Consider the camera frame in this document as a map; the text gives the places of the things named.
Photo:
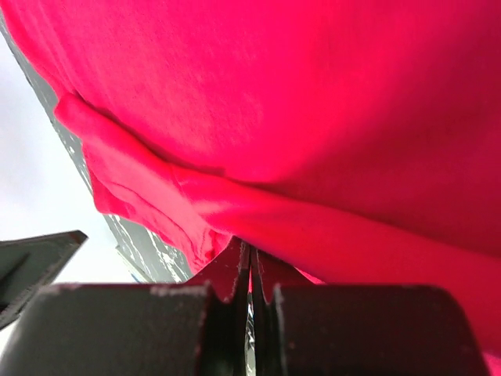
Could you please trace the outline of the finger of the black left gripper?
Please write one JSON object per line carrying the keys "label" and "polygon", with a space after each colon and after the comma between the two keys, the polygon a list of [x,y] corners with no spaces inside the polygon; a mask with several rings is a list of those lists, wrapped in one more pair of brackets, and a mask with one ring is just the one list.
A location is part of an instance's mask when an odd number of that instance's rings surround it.
{"label": "finger of the black left gripper", "polygon": [[1,328],[17,320],[88,239],[80,230],[1,242]]}

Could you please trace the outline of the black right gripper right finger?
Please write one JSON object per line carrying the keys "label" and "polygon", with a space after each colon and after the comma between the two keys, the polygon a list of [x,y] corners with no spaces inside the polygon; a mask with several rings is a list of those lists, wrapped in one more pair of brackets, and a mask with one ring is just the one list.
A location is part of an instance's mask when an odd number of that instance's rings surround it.
{"label": "black right gripper right finger", "polygon": [[314,284],[252,249],[259,375],[487,375],[463,309],[426,285]]}

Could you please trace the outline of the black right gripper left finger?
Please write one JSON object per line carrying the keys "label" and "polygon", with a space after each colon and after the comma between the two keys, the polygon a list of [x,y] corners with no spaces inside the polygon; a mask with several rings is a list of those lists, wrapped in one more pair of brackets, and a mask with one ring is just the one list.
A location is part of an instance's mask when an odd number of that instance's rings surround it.
{"label": "black right gripper left finger", "polygon": [[248,245],[183,284],[53,284],[24,310],[4,375],[243,375]]}

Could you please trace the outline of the pink red t-shirt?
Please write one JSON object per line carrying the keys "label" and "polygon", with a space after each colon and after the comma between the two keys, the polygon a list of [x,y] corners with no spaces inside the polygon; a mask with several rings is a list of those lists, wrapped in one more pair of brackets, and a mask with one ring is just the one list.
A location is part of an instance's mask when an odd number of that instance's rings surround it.
{"label": "pink red t-shirt", "polygon": [[432,284],[500,372],[497,1],[4,1],[96,208],[201,270],[233,237]]}

